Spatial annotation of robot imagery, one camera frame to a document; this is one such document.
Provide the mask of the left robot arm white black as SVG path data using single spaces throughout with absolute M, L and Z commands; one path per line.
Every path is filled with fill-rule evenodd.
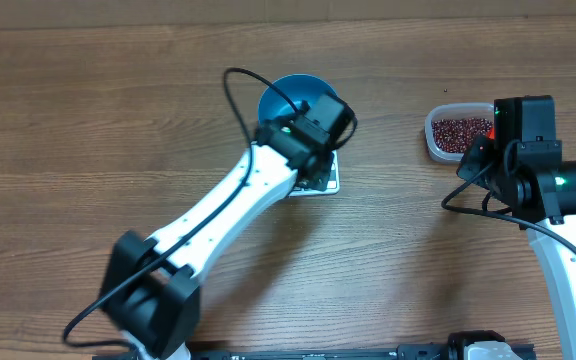
M 128 339 L 134 359 L 187 359 L 210 268 L 265 209 L 302 183 L 323 190 L 334 153 L 357 120 L 324 93 L 291 115 L 261 122 L 236 167 L 194 207 L 147 238 L 134 231 L 114 244 L 102 310 Z

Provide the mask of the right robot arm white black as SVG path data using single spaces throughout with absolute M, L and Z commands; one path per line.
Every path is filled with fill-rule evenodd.
M 497 99 L 493 136 L 478 136 L 457 170 L 504 209 L 477 215 L 523 230 L 544 273 L 562 354 L 576 359 L 576 160 L 563 158 L 549 95 Z

